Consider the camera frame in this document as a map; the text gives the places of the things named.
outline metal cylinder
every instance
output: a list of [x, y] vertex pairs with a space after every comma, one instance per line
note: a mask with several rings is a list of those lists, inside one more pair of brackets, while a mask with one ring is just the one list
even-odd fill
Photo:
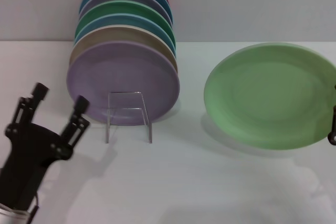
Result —
[[28, 219], [28, 212], [12, 210], [0, 204], [0, 224], [26, 224]]

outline white table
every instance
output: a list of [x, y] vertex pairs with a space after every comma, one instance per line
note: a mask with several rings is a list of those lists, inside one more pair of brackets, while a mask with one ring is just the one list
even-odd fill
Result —
[[[203, 89], [211, 70], [247, 42], [178, 43], [181, 93], [153, 124], [111, 130], [93, 123], [69, 162], [50, 168], [34, 224], [336, 223], [336, 147], [323, 140], [266, 151], [231, 140], [209, 120]], [[298, 43], [336, 63], [336, 43]], [[35, 82], [50, 88], [35, 122], [60, 132], [71, 113], [65, 84], [71, 42], [0, 42], [0, 129]], [[0, 166], [10, 151], [0, 135]]]

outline dark green plate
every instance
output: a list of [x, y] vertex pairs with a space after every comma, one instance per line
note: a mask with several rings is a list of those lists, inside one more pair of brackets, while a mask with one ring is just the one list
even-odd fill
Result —
[[89, 10], [80, 20], [76, 29], [75, 37], [78, 33], [91, 21], [95, 20], [96, 18], [100, 18], [105, 15], [109, 14], [134, 14], [139, 15], [144, 18], [147, 18], [157, 25], [159, 25], [171, 38], [174, 47], [176, 47], [175, 37], [167, 20], [165, 20], [157, 11], [154, 9], [134, 2], [134, 1], [108, 1], [102, 4], [99, 4]]
[[236, 140], [288, 150], [331, 131], [336, 68], [318, 53], [287, 43], [239, 50], [207, 79], [204, 101], [214, 122]]

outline clear acrylic plate stand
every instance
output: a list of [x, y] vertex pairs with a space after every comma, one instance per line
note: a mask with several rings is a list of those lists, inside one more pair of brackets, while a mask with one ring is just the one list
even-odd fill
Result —
[[141, 125], [148, 130], [152, 143], [152, 122], [149, 120], [141, 92], [110, 92], [108, 95], [106, 143], [110, 141], [111, 125]]

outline beige plate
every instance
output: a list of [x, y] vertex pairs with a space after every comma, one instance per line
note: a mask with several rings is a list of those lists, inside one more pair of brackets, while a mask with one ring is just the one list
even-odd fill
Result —
[[86, 34], [75, 44], [70, 56], [70, 65], [83, 51], [89, 47], [102, 42], [116, 40], [128, 40], [142, 43], [159, 51], [167, 57], [167, 59], [171, 62], [171, 64], [173, 64], [175, 70], [177, 71], [177, 64], [174, 53], [167, 46], [167, 44], [163, 42], [162, 39], [145, 29], [127, 25], [104, 26]]

